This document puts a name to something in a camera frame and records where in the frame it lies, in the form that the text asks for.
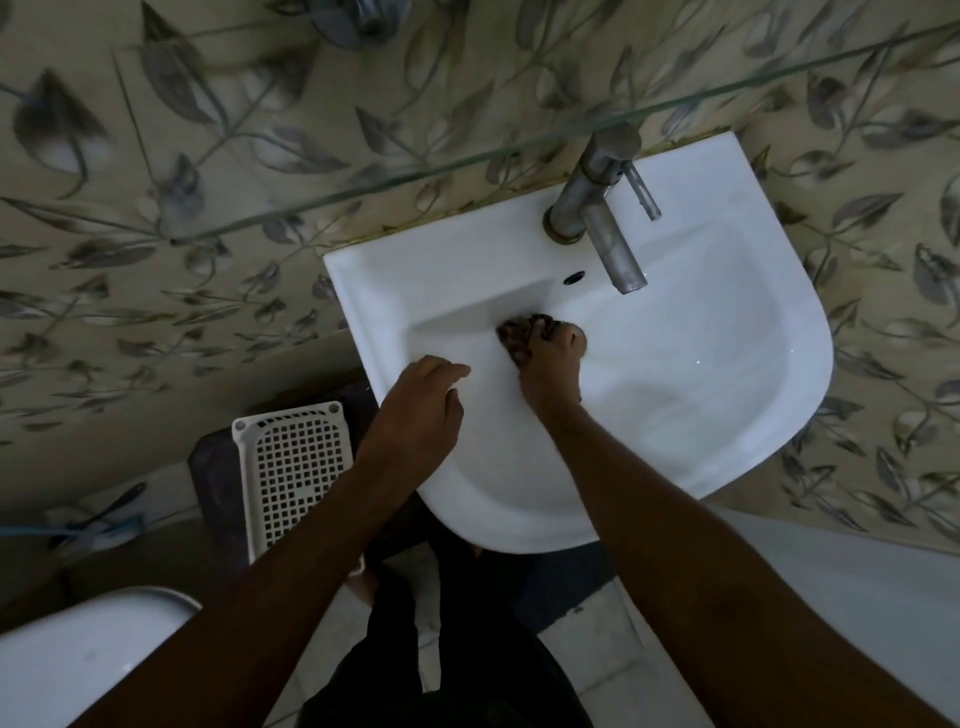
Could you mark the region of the person's left hand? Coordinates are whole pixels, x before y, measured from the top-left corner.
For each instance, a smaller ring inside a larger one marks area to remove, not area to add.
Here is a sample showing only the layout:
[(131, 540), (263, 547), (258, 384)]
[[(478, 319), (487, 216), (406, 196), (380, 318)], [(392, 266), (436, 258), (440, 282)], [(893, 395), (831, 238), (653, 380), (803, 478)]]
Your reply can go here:
[(456, 388), (461, 380), (446, 392), (424, 391), (409, 381), (410, 365), (381, 402), (364, 444), (393, 475), (417, 488), (452, 453), (464, 408)]

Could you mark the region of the person's right hand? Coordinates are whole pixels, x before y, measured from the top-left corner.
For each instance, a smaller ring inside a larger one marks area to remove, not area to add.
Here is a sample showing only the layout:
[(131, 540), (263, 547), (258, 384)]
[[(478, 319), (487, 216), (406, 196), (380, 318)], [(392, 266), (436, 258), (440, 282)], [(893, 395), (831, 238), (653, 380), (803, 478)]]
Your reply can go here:
[(532, 357), (519, 371), (522, 396), (534, 415), (543, 423), (580, 407), (581, 361), (557, 342), (531, 341)]

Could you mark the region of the dark scrub pad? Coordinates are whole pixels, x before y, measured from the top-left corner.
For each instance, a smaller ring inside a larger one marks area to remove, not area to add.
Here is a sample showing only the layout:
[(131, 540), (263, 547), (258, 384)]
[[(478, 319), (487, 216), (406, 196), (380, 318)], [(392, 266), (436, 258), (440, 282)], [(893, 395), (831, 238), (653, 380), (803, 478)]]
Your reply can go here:
[(519, 316), (502, 322), (496, 328), (497, 338), (517, 368), (531, 357), (531, 341), (549, 341), (561, 322), (543, 313)]

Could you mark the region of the person's right forearm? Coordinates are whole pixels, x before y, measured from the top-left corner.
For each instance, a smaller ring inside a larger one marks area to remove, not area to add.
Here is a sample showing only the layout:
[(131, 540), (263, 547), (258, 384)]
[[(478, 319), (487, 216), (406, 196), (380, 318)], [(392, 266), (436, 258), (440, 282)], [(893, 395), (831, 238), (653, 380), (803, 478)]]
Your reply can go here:
[(533, 409), (630, 599), (716, 728), (954, 728), (576, 399)]

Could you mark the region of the person's left forearm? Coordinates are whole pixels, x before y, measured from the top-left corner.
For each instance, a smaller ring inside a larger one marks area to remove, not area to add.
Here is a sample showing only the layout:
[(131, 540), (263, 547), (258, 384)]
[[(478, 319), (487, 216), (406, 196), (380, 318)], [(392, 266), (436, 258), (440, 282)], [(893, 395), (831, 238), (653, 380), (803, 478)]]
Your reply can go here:
[(262, 728), (367, 545), (450, 454), (367, 443), (321, 502), (68, 728)]

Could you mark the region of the metal faucet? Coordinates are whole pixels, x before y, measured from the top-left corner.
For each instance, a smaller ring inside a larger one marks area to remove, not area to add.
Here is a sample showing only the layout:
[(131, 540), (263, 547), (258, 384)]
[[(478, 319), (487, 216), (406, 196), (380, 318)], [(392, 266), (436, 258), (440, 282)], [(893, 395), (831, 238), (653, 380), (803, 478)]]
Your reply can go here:
[(632, 124), (621, 122), (595, 131), (542, 219), (546, 235), (559, 245), (573, 245), (589, 236), (611, 284), (622, 295), (642, 290), (648, 281), (607, 194), (624, 179), (651, 222), (663, 216), (635, 164), (641, 150), (641, 134)]

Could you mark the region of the white ceramic wash basin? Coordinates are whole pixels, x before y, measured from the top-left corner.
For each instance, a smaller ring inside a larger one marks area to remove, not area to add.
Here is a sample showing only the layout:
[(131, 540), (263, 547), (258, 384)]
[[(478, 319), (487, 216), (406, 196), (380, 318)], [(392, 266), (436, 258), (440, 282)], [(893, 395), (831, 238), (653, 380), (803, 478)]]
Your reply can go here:
[(543, 313), (585, 334), (582, 403), (621, 443), (702, 499), (783, 447), (834, 370), (819, 297), (730, 131), (638, 164), (662, 217), (625, 185), (611, 211), (648, 284), (618, 293), (589, 238), (543, 216), (561, 186), (326, 254), (378, 402), (424, 355), (471, 368), (451, 455), (418, 493), (476, 546), (556, 552), (597, 537), (522, 397), (496, 328)]

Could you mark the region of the white plastic basket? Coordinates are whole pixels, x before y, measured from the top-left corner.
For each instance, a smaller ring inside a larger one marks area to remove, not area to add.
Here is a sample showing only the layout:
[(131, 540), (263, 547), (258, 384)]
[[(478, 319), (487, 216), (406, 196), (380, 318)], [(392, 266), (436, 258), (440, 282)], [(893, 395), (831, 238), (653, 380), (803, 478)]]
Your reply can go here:
[(329, 401), (235, 418), (246, 523), (254, 563), (305, 518), (354, 465), (344, 408)]

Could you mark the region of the glass shelf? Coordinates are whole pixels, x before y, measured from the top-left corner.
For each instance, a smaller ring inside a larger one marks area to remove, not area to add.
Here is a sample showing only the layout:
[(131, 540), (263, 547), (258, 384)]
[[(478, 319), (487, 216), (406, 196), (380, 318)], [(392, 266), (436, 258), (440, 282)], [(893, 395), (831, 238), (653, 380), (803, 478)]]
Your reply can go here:
[(189, 33), (142, 0), (113, 61), (192, 241), (362, 197), (960, 20), (960, 0), (266, 0)]

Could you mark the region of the dark stool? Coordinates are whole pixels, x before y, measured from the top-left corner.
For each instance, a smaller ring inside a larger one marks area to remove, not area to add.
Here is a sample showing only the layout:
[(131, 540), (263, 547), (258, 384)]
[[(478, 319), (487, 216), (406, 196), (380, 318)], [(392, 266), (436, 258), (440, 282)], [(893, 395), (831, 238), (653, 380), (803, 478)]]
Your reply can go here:
[[(378, 410), (375, 394), (360, 369), (339, 374), (325, 383), (305, 385), (255, 405), (258, 415), (291, 407), (327, 402), (342, 406), (351, 443), (357, 446)], [(202, 436), (187, 457), (201, 518), (212, 541), (217, 570), (224, 582), (250, 564), (246, 511), (239, 451), (233, 425)]]

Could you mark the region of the person's black trousers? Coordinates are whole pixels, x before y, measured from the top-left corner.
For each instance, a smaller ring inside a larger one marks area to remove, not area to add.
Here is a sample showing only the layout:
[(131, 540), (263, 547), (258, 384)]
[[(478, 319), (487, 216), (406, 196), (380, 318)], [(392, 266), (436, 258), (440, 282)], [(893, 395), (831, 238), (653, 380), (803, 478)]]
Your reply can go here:
[(594, 728), (472, 547), (444, 527), (428, 544), (438, 562), (438, 689), (422, 684), (413, 592), (379, 566), (366, 636), (303, 704), (295, 728)]

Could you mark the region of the white tub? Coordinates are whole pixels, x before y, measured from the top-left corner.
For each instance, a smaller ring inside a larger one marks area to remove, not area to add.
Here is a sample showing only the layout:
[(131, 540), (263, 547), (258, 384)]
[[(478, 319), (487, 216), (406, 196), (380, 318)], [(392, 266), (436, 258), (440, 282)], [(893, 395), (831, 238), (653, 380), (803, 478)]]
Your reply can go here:
[(858, 650), (960, 726), (960, 557), (711, 510)]

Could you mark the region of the white toilet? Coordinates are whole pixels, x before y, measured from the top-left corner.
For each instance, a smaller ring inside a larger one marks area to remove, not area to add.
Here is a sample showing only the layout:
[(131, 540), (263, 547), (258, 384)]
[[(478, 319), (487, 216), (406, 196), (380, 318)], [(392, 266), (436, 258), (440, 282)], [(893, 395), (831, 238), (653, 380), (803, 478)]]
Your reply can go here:
[(201, 608), (172, 588), (121, 588), (1, 634), (0, 728), (66, 728)]

